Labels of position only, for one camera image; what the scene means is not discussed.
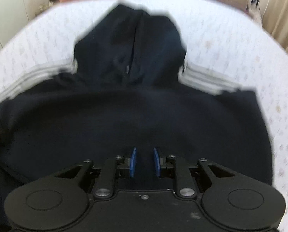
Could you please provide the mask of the black hoodie with white stripes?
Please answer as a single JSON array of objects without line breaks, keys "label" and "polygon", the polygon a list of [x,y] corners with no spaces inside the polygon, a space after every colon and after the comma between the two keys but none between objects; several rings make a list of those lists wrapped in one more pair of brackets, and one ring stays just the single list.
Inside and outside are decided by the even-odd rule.
[{"label": "black hoodie with white stripes", "polygon": [[60,73],[0,103],[0,227],[13,189],[90,159],[136,148],[137,188],[149,188],[152,150],[208,158],[272,183],[271,145],[253,91],[210,95],[178,81],[185,49],[172,21],[118,5],[74,48]]}]

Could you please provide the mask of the floral quilted bed cover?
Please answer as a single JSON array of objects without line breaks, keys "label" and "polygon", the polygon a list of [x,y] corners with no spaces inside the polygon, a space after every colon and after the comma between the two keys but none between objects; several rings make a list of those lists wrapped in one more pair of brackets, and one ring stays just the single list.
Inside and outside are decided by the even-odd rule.
[{"label": "floral quilted bed cover", "polygon": [[287,209],[288,231],[288,55],[243,12],[211,0],[77,0],[56,5],[17,29],[0,45],[0,93],[37,68],[70,63],[75,42],[114,5],[167,13],[187,46],[189,66],[220,72],[255,89],[272,141],[274,186]]}]

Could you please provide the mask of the white paper shopping bag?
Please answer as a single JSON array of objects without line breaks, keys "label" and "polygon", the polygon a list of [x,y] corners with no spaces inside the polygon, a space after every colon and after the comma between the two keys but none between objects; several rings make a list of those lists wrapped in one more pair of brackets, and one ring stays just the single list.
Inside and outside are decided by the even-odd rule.
[{"label": "white paper shopping bag", "polygon": [[249,16],[258,24],[262,24],[261,13],[260,13],[260,0],[251,0],[247,5],[247,12]]}]

